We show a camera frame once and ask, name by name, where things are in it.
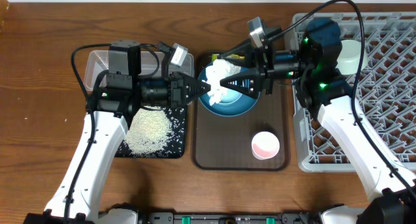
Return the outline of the white tissue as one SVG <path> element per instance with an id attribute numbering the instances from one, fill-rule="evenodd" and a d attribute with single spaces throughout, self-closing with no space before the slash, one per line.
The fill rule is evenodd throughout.
<path id="1" fill-rule="evenodd" d="M 220 103 L 228 94 L 228 89 L 220 85 L 220 81 L 226 77 L 235 75 L 241 71 L 240 66 L 236 66 L 224 59 L 216 59 L 205 69 L 207 84 L 211 85 L 211 90 L 207 93 L 209 104 Z"/>

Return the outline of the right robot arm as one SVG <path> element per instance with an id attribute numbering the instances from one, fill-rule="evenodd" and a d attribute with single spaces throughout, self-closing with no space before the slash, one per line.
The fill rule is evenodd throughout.
<path id="1" fill-rule="evenodd" d="M 233 48 L 244 53 L 235 64 L 244 71 L 221 80 L 225 88 L 252 98 L 271 93 L 275 80 L 289 79 L 302 107 L 324 127 L 353 165 L 365 189 L 367 208 L 337 205 L 322 212 L 315 223 L 414 223 L 415 174 L 389 150 L 364 115 L 355 91 L 337 68 L 341 31 L 328 18 L 308 22 L 296 51 L 277 51 L 272 42 L 284 35 L 255 18 L 250 37 Z"/>

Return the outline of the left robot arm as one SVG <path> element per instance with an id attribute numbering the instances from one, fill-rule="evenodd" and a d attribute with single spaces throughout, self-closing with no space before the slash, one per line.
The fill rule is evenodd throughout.
<path id="1" fill-rule="evenodd" d="M 164 53 L 149 74 L 141 73 L 141 50 Z M 86 116 L 79 145 L 53 198 L 41 214 L 27 214 L 25 223 L 146 223 L 147 216 L 127 203 L 99 213 L 101 194 L 112 161 L 140 108 L 183 108 L 207 93 L 209 84 L 182 72 L 188 50 L 179 44 L 140 44 L 119 40 L 108 44 L 107 69 L 97 75 L 91 93 L 80 85 Z"/>

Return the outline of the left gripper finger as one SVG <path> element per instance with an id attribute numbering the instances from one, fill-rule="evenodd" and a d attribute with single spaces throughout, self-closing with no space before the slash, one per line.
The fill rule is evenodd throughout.
<path id="1" fill-rule="evenodd" d="M 166 52 L 164 54 L 164 57 L 162 59 L 162 63 L 161 63 L 161 76 L 162 78 L 167 78 L 168 76 L 168 69 L 169 66 L 173 64 L 176 65 L 177 64 L 177 58 L 175 55 L 175 52 Z"/>
<path id="2" fill-rule="evenodd" d="M 181 76 L 183 81 L 183 99 L 186 104 L 193 102 L 193 100 L 207 94 L 211 90 L 211 85 L 205 81 L 198 80 L 184 73 Z"/>

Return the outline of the mint green bowl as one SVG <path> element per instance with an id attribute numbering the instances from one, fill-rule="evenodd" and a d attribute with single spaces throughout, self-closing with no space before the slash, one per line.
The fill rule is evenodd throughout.
<path id="1" fill-rule="evenodd" d="M 336 68 L 342 75 L 352 75 L 358 70 L 361 54 L 361 42 L 356 40 L 342 40 L 342 49 L 337 58 Z"/>

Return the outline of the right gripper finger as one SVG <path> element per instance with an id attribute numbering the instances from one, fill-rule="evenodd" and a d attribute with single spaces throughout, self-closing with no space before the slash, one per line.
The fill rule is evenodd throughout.
<path id="1" fill-rule="evenodd" d="M 257 99 L 261 92 L 261 75 L 255 68 L 242 68 L 239 73 L 220 80 L 222 87 Z"/>
<path id="2" fill-rule="evenodd" d="M 225 59 L 232 54 L 243 55 L 245 59 L 250 60 L 252 58 L 251 39 L 246 39 L 237 44 L 235 47 L 231 48 L 229 51 L 219 54 L 218 59 Z"/>

